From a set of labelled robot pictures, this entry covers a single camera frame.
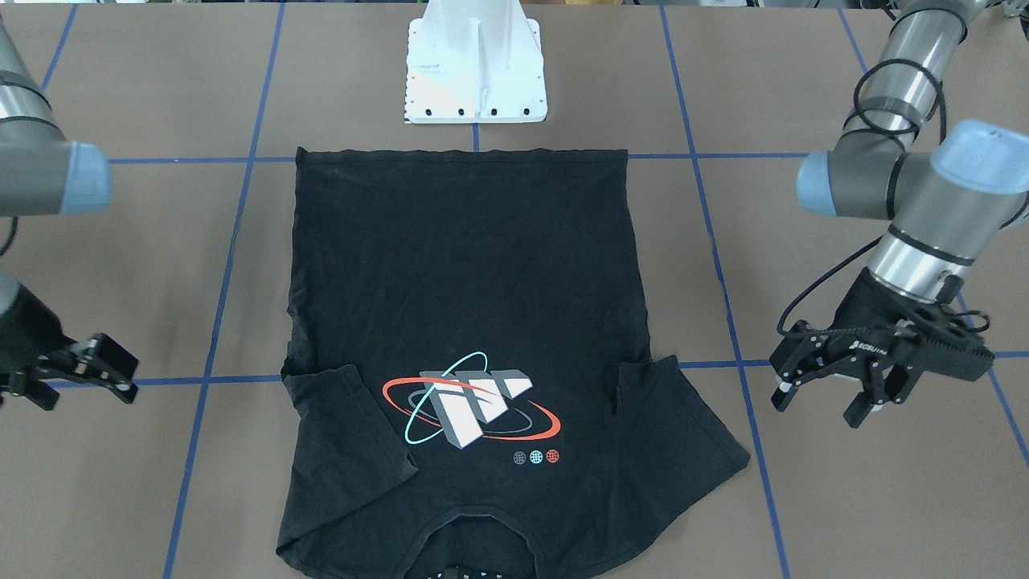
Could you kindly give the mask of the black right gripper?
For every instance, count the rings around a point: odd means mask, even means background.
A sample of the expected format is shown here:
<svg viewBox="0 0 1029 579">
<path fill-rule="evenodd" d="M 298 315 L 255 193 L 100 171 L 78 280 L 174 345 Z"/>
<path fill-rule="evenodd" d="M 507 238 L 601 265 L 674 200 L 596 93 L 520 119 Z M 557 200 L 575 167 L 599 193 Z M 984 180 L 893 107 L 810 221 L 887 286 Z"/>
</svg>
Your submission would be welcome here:
<svg viewBox="0 0 1029 579">
<path fill-rule="evenodd" d="M 43 381 L 29 374 L 12 374 L 27 370 L 33 373 L 40 363 L 56 370 L 62 379 L 78 382 L 72 372 L 84 365 L 88 384 L 100 386 L 131 386 L 138 368 L 138 359 L 122 345 L 104 333 L 93 334 L 87 341 L 76 345 L 67 337 L 61 320 L 26 286 L 3 290 L 1 316 L 2 392 L 14 398 L 29 400 L 44 411 L 51 411 L 59 393 Z"/>
</svg>

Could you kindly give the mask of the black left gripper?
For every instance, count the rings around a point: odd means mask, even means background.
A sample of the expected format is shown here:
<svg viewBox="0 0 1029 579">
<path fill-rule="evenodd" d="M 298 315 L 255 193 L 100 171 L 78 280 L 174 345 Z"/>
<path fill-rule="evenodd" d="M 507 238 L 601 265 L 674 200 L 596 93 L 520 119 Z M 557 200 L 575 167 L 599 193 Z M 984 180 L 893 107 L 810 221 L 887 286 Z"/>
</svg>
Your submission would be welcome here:
<svg viewBox="0 0 1029 579">
<path fill-rule="evenodd" d="M 770 400 L 778 412 L 813 379 L 833 374 L 861 379 L 863 390 L 842 415 L 858 429 L 886 403 L 904 404 L 925 372 L 975 381 L 993 366 L 995 355 L 951 307 L 908 299 L 863 269 L 830 327 L 819 330 L 799 320 L 783 332 L 769 362 L 777 378 Z"/>
</svg>

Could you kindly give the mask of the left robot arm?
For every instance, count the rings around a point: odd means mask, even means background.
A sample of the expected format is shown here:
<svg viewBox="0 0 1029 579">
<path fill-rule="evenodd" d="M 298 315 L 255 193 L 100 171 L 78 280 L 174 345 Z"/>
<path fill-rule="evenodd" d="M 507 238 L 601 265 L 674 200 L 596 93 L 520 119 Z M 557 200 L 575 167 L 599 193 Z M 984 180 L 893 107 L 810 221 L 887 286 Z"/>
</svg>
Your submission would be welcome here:
<svg viewBox="0 0 1029 579">
<path fill-rule="evenodd" d="M 842 376 L 861 389 L 844 411 L 858 428 L 903 404 L 926 373 L 974 382 L 993 366 L 982 325 L 953 307 L 968 272 L 997 233 L 1027 219 L 1027 136 L 966 120 L 950 125 L 942 77 L 986 1 L 900 1 L 887 45 L 860 78 L 828 151 L 809 154 L 795 181 L 802 208 L 885 220 L 863 247 L 870 260 L 818 329 L 777 325 L 769 356 L 783 412 L 801 386 Z"/>
</svg>

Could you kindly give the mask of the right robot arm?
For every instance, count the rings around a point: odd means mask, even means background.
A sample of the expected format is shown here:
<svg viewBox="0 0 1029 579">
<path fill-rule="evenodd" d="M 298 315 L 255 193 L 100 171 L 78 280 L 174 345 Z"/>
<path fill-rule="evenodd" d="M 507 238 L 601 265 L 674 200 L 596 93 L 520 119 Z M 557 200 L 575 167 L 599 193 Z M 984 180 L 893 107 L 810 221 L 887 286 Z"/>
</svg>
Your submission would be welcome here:
<svg viewBox="0 0 1029 579">
<path fill-rule="evenodd" d="M 51 103 L 33 80 L 7 29 L 1 31 L 1 209 L 11 220 L 69 216 L 106 208 L 113 175 L 95 144 L 70 142 L 56 124 Z M 138 359 L 107 334 L 81 342 L 67 337 L 61 320 L 10 272 L 1 275 L 3 395 L 49 411 L 59 399 L 51 379 L 107 389 L 125 404 L 138 396 Z"/>
</svg>

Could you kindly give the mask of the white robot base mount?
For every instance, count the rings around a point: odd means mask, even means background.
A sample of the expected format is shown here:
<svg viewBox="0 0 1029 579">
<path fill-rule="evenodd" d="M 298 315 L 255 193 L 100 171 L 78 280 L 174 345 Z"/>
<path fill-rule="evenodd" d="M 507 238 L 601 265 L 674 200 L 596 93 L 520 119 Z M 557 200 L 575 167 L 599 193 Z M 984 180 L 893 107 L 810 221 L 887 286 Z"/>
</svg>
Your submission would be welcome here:
<svg viewBox="0 0 1029 579">
<path fill-rule="evenodd" d="M 540 25 L 519 1 L 428 1 L 409 23 L 404 122 L 524 124 L 547 118 Z"/>
</svg>

